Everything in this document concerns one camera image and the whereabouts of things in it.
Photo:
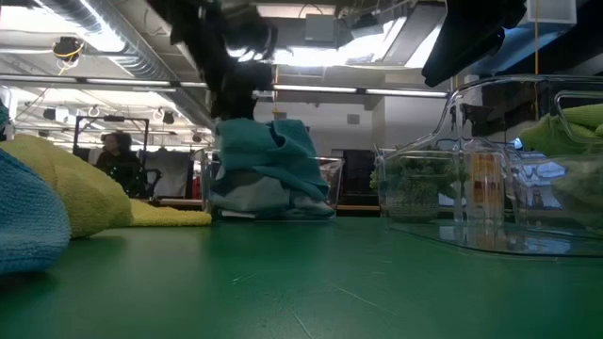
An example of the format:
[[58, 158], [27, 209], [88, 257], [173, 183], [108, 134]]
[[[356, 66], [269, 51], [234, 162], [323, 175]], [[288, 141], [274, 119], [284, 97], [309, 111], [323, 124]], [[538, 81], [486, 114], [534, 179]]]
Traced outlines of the lime green microfiber towel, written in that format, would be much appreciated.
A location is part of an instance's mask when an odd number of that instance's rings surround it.
[[603, 104], [566, 108], [563, 116], [543, 116], [519, 139], [526, 151], [546, 156], [603, 154]]

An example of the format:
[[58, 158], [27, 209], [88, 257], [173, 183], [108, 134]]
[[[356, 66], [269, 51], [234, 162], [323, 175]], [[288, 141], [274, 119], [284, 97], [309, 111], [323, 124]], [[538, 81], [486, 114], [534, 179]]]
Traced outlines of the clear plastic basket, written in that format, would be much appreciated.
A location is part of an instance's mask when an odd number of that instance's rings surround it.
[[[202, 181], [202, 199], [204, 201], [204, 211], [211, 214], [215, 219], [228, 219], [218, 215], [218, 213], [211, 207], [209, 202], [209, 189], [211, 183], [217, 176], [226, 171], [220, 162], [219, 154], [214, 152], [212, 154], [203, 154], [203, 181]], [[334, 216], [336, 214], [336, 207], [338, 205], [339, 188], [341, 184], [342, 168], [344, 161], [340, 158], [328, 158], [318, 157], [319, 169], [322, 179], [328, 184], [329, 192], [327, 200], [325, 201], [330, 207], [334, 209]], [[233, 218], [233, 219], [249, 219], [249, 220], [290, 220], [290, 219], [251, 219], [251, 218]]]
[[603, 235], [603, 100], [548, 113], [519, 139], [526, 151], [563, 167], [553, 197], [587, 231]]
[[[389, 228], [462, 248], [538, 256], [603, 257], [603, 235], [570, 218], [551, 193], [563, 167], [526, 151], [519, 139], [548, 113], [603, 100], [603, 77], [516, 75], [483, 79], [456, 89], [435, 130], [396, 150], [427, 146], [451, 151], [466, 165], [460, 197], [441, 197], [442, 213], [426, 223], [384, 217]], [[470, 155], [496, 152], [503, 157], [504, 219], [499, 226], [469, 218]]]

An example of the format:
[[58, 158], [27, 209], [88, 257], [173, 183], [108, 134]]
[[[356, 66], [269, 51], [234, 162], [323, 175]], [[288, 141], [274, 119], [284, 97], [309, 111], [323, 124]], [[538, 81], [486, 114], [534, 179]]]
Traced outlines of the silver ventilation duct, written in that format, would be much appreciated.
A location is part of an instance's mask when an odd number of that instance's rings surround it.
[[109, 0], [34, 0], [74, 24], [84, 40], [137, 80], [174, 80], [176, 75]]

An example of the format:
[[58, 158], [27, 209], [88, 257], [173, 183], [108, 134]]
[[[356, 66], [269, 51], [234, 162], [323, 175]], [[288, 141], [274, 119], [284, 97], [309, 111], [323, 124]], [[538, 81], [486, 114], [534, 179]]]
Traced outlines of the black cabinet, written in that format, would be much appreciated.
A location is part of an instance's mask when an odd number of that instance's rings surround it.
[[342, 194], [344, 196], [370, 195], [371, 173], [375, 170], [375, 155], [368, 150], [344, 150]]

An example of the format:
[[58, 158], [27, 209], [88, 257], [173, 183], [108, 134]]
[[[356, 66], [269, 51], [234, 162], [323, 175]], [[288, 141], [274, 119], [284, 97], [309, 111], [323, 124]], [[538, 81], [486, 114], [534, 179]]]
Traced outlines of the grey ceiling box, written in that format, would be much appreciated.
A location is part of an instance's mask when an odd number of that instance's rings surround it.
[[332, 15], [307, 14], [304, 39], [311, 42], [334, 42], [335, 18]]

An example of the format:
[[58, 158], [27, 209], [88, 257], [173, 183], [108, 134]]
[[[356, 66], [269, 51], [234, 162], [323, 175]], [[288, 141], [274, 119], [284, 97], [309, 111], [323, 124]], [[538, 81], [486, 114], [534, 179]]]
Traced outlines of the black office chair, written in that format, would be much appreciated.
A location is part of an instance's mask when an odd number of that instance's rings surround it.
[[152, 200], [155, 196], [155, 188], [162, 179], [163, 173], [160, 169], [142, 169], [142, 191], [140, 196], [142, 199]]

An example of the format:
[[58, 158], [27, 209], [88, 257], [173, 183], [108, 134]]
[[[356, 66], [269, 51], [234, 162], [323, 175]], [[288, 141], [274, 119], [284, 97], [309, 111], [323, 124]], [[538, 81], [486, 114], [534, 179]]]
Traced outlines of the pale grey-blue microfiber towel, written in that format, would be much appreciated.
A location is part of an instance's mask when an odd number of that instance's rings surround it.
[[211, 183], [209, 202], [223, 218], [319, 220], [334, 216], [326, 202], [252, 170], [219, 174]]

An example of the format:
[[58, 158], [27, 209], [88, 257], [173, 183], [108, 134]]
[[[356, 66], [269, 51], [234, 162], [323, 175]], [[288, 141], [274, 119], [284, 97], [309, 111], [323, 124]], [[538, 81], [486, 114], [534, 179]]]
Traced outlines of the large blue microfiber towel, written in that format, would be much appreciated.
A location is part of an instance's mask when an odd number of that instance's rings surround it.
[[68, 214], [54, 189], [0, 150], [0, 276], [49, 268], [70, 237]]

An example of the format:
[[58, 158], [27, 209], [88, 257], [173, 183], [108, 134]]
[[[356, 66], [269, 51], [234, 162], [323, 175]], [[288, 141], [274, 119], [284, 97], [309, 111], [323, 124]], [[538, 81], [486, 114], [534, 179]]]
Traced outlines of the clear bottle with yellow label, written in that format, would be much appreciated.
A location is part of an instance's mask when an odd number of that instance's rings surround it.
[[504, 219], [502, 154], [472, 153], [469, 169], [469, 218], [479, 225], [501, 225]]

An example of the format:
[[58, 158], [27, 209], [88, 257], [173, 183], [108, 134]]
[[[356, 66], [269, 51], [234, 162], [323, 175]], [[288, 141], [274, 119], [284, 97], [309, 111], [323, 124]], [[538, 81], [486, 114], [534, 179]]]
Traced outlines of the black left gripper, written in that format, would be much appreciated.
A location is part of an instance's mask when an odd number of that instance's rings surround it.
[[[272, 59], [278, 28], [263, 18], [257, 6], [246, 3], [224, 8], [220, 0], [202, 0], [202, 67], [225, 67], [230, 59], [238, 62]], [[212, 94], [210, 117], [222, 121], [252, 118], [255, 93], [271, 89], [271, 65], [245, 65], [243, 83], [247, 95], [243, 112], [237, 107], [237, 77], [240, 67], [213, 67], [209, 70]]]

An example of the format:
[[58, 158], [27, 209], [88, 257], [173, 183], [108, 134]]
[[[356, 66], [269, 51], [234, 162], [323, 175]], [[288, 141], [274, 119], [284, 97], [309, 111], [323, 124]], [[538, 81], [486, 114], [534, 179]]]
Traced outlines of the white ceiling box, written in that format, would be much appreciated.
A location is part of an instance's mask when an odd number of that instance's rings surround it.
[[576, 0], [527, 0], [527, 20], [545, 24], [575, 24]]

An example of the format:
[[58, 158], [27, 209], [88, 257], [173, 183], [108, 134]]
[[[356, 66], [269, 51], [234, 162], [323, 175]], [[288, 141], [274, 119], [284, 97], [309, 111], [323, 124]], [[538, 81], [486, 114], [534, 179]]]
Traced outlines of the small blue microfiber towel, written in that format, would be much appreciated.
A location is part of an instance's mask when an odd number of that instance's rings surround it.
[[218, 123], [216, 132], [225, 170], [254, 170], [316, 201], [327, 200], [329, 186], [321, 177], [314, 143], [302, 121], [234, 119]]

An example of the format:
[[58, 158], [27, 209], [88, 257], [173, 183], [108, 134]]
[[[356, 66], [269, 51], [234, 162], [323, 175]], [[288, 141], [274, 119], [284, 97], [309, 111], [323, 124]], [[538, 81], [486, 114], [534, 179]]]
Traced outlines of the beige towel with green edge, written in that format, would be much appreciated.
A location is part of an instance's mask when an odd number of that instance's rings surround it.
[[560, 158], [565, 175], [555, 179], [552, 192], [562, 209], [591, 228], [603, 228], [603, 157]]

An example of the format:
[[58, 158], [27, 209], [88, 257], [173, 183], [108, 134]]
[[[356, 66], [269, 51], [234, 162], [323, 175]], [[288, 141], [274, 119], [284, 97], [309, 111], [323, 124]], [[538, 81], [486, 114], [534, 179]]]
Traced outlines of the yellow microfiber towel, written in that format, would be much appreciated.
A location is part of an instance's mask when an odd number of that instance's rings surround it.
[[200, 227], [212, 222], [210, 214], [201, 211], [155, 207], [147, 202], [131, 200], [132, 227]]
[[33, 169], [62, 199], [71, 238], [133, 224], [130, 198], [103, 171], [41, 137], [18, 135], [0, 149]]

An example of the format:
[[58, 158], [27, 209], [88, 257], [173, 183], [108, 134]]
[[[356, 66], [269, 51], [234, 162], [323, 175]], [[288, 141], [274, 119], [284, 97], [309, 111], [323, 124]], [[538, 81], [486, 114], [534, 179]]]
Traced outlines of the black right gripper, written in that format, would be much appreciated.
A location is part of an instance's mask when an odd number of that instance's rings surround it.
[[[454, 43], [477, 42], [502, 29], [515, 28], [527, 12], [526, 0], [447, 0], [447, 37]], [[433, 49], [421, 74], [430, 87], [467, 66], [496, 54], [502, 43], [482, 43], [467, 51]]]

